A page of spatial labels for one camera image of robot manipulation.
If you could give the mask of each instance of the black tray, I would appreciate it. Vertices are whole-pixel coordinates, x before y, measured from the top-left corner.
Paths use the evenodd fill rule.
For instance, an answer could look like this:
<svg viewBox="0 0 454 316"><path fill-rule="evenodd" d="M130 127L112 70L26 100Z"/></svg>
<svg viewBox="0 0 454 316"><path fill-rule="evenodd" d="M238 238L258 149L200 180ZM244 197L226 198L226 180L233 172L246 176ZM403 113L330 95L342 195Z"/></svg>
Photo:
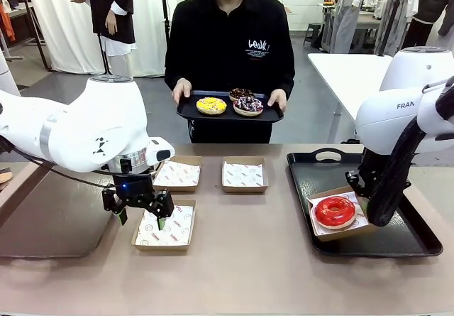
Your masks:
<svg viewBox="0 0 454 316"><path fill-rule="evenodd" d="M246 117L241 116L235 113L233 109L233 102L228 98L228 92L219 92L219 91L193 91L191 92L191 96L189 98L182 97L179 102L177 113L184 117L185 119L190 119L193 121L198 120L222 120L222 121L257 121L257 122L268 122L268 123L275 123L280 121L284 114L282 113L281 109L277 104L269 107L268 97L264 94L255 94L255 98L259 99L263 103L263 113L256 117ZM196 103L199 99L205 97L215 97L222 99L225 103L227 103L227 109L223 114L210 116L206 114L202 114L199 110L197 110Z"/></svg>
<svg viewBox="0 0 454 316"><path fill-rule="evenodd" d="M320 153L337 153L340 160L317 160ZM361 154L324 148L313 153L287 155L312 244L323 254L351 257L439 256L443 245L407 198L403 198L391 222L377 231L322 242L314 234L305 197L347 186L345 172L358 169Z"/></svg>

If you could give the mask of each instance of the stool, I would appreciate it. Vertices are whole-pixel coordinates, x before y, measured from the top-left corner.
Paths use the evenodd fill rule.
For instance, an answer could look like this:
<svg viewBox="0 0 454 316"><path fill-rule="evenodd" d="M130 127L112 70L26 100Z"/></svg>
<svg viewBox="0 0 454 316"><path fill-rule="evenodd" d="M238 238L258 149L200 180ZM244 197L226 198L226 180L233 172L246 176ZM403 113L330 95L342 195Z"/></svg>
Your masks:
<svg viewBox="0 0 454 316"><path fill-rule="evenodd" d="M311 46L315 47L315 42L317 41L317 37L319 36L319 31L321 28L321 23L310 23L307 27L306 36L304 37L303 45L307 42L311 42Z"/></svg>

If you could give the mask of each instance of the yellow frosted donut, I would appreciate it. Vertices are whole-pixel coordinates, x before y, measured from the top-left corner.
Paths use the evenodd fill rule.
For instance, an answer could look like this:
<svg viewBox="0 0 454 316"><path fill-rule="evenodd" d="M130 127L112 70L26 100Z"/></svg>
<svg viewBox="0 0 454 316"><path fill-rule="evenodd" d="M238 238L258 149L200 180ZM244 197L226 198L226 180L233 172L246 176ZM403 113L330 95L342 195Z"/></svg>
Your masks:
<svg viewBox="0 0 454 316"><path fill-rule="evenodd" d="M197 110L207 115L220 115L227 109L227 104L222 99L213 97L199 99L196 106Z"/></svg>

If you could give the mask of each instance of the red glazed donut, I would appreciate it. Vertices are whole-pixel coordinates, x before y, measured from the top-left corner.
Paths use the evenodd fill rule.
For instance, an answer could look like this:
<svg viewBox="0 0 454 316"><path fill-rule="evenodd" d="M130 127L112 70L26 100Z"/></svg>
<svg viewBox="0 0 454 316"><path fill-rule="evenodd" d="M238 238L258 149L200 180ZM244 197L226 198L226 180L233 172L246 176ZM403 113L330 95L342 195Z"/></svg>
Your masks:
<svg viewBox="0 0 454 316"><path fill-rule="evenodd" d="M315 217L327 229L343 229L356 219L356 208L344 197L327 197L315 207Z"/></svg>

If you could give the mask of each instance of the tray handle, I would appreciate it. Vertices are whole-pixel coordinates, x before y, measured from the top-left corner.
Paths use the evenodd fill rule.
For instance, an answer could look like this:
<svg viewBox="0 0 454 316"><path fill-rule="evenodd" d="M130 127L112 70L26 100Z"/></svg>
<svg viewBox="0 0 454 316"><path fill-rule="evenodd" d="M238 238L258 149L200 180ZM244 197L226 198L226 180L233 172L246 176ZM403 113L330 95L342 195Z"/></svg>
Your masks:
<svg viewBox="0 0 454 316"><path fill-rule="evenodd" d="M340 160L336 160L335 158L324 158L323 160L317 160L317 156L323 153L335 153L340 155ZM322 148L317 149L316 151L308 154L309 156L313 157L313 162L315 163L342 163L345 162L345 159L348 157L348 154L340 151L336 148Z"/></svg>

